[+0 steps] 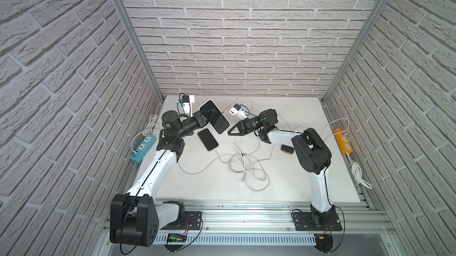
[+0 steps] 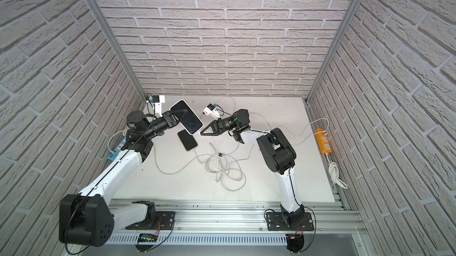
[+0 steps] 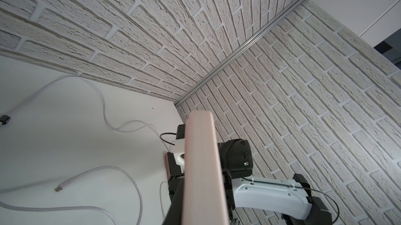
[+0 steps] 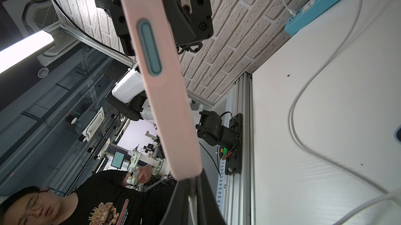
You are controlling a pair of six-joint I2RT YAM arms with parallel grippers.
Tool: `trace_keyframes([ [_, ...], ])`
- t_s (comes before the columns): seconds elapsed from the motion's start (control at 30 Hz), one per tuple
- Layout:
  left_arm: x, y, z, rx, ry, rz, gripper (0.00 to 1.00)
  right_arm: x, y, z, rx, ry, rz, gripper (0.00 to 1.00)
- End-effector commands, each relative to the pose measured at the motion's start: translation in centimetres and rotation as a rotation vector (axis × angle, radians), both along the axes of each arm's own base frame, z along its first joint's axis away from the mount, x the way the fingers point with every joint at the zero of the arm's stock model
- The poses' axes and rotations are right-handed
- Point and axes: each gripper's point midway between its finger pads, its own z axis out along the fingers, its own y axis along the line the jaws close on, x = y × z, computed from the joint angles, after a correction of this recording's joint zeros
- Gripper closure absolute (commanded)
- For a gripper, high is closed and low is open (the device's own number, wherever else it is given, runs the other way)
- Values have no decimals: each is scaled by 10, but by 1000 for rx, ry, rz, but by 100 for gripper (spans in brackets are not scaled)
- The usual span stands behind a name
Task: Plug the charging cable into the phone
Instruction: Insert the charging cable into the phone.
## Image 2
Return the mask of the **phone with light green case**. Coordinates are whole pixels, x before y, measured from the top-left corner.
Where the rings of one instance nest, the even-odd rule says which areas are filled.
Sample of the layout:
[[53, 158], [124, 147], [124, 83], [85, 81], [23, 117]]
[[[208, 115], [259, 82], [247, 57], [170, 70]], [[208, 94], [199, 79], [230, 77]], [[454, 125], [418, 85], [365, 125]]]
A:
[[191, 134], [189, 134], [186, 130], [179, 131], [178, 137], [186, 151], [191, 151], [198, 147], [198, 143], [195, 140], [195, 138]]

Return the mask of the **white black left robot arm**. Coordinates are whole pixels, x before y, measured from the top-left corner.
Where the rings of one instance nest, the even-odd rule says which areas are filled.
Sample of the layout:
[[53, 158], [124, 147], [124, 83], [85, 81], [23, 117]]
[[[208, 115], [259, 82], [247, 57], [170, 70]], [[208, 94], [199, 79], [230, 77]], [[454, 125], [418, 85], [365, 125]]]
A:
[[61, 200], [61, 243], [100, 247], [120, 229], [159, 226], [152, 201], [136, 201], [114, 211], [110, 211], [109, 204], [127, 177], [146, 160], [153, 147], [152, 138], [177, 126], [187, 114], [186, 109], [178, 109], [167, 111], [160, 118], [142, 111], [127, 116], [125, 144], [117, 158], [78, 194], [68, 194]]

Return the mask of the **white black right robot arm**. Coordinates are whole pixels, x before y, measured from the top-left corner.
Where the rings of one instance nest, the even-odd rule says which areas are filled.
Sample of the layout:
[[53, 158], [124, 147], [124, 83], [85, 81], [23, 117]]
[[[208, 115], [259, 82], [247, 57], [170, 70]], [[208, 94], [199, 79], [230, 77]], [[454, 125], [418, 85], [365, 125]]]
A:
[[299, 198], [295, 182], [296, 152], [281, 129], [253, 130], [248, 110], [240, 109], [227, 118], [212, 121], [200, 131], [200, 135], [215, 137], [225, 132], [230, 132], [235, 141], [241, 144], [259, 147], [267, 167], [277, 177], [283, 222], [289, 228], [296, 226], [304, 217], [305, 207]]

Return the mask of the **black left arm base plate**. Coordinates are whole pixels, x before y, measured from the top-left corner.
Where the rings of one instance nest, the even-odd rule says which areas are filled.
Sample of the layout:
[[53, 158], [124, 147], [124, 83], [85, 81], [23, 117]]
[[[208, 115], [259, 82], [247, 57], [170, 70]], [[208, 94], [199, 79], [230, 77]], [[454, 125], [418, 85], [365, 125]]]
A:
[[126, 230], [171, 230], [173, 228], [175, 212], [153, 212], [147, 215], [142, 222], [134, 223], [126, 227]]

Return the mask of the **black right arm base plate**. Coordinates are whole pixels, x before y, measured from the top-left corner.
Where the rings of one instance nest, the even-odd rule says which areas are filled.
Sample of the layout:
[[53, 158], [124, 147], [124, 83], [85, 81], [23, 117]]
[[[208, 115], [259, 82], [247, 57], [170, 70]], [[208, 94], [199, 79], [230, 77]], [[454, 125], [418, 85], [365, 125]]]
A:
[[268, 209], [264, 212], [264, 219], [268, 231], [312, 232], [315, 230], [315, 223], [309, 212], [304, 212], [295, 218], [294, 215], [288, 216], [286, 213]]

